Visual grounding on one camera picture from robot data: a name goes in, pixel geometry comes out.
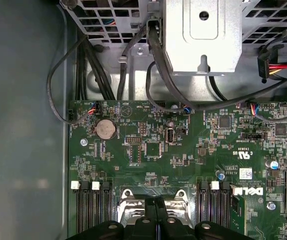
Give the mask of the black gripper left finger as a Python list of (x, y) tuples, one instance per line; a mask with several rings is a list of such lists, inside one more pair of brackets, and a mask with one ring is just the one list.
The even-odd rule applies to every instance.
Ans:
[(135, 224), (123, 226), (117, 221), (105, 221), (81, 233), (69, 237), (70, 240), (155, 240), (157, 229), (156, 197), (144, 201), (144, 216)]

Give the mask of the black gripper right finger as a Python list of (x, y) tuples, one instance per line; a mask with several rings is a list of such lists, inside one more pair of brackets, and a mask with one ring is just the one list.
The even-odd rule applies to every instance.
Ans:
[(202, 221), (191, 228), (167, 213), (165, 201), (155, 199), (155, 211), (162, 240), (250, 240), (251, 238), (210, 221)]

